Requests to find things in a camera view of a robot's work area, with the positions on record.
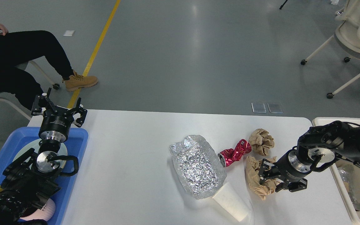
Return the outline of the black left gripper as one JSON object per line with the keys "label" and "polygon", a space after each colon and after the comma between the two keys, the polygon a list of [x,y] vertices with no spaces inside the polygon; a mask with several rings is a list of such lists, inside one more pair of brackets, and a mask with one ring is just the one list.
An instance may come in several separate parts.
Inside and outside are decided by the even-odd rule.
{"label": "black left gripper", "polygon": [[52,88],[46,93],[36,95],[31,115],[42,115],[42,123],[38,136],[42,140],[56,140],[60,143],[67,141],[71,124],[82,127],[88,111],[81,104],[82,98],[78,98],[74,108],[67,110],[64,116],[58,115],[57,106],[50,100]]}

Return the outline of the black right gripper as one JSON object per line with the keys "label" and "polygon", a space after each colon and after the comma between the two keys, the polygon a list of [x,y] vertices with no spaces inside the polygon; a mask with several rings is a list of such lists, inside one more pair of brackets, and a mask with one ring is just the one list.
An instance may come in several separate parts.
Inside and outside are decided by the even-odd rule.
{"label": "black right gripper", "polygon": [[276,192],[305,190],[308,184],[305,177],[311,173],[311,165],[312,159],[309,158],[307,149],[291,149],[274,163],[262,159],[258,172],[259,184],[278,178],[282,182],[276,186]]}

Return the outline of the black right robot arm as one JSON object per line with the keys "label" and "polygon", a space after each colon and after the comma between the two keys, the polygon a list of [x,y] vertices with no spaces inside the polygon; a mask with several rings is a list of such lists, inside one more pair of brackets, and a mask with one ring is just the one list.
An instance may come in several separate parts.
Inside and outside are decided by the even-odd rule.
{"label": "black right robot arm", "polygon": [[259,183],[279,179],[276,192],[300,191],[307,188],[305,177],[311,172],[323,172],[339,160],[360,168],[360,125],[334,121],[323,126],[310,127],[299,137],[297,145],[279,160],[270,163],[264,159],[259,169]]}

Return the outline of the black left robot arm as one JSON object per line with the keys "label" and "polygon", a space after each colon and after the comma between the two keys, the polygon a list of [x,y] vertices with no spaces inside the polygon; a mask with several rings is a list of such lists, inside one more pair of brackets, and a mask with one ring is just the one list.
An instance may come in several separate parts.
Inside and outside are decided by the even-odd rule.
{"label": "black left robot arm", "polygon": [[88,111],[81,98],[71,109],[56,106],[49,98],[50,92],[36,95],[31,111],[33,116],[43,116],[39,149],[29,148],[2,173],[5,179],[0,185],[0,225],[19,225],[26,210],[41,209],[60,191],[57,178],[74,176],[79,170],[78,157],[59,150],[68,140],[71,125],[81,127]]}

